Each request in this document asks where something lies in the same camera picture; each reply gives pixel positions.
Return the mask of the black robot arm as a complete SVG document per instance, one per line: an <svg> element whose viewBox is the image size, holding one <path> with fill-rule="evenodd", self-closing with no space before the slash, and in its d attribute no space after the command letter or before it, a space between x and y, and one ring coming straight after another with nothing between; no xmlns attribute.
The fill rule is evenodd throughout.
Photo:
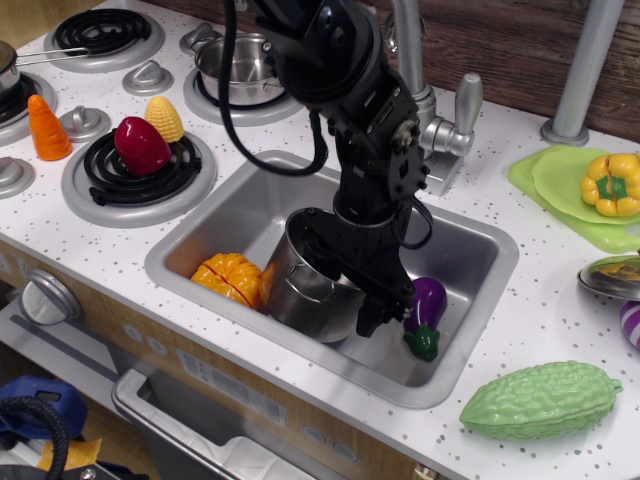
<svg viewBox="0 0 640 480"><path fill-rule="evenodd" d="M340 164L330 212L302 212L303 256L364 295L356 330L405 319L415 288L400 260L427 168L417 107L389 65L374 17L355 1L255 1L286 93L326 119Z"/></svg>

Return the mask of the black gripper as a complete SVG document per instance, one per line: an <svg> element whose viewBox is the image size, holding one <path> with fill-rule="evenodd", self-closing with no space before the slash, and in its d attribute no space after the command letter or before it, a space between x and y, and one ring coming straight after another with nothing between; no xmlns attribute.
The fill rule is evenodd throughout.
<svg viewBox="0 0 640 480"><path fill-rule="evenodd" d="M355 225L333 212L316 209L307 224L326 248L324 261L345 275L365 294L356 333L370 338L392 319L404 320L411 311L415 287L401 263L407 247L411 209L401 207L377 225Z"/></svg>

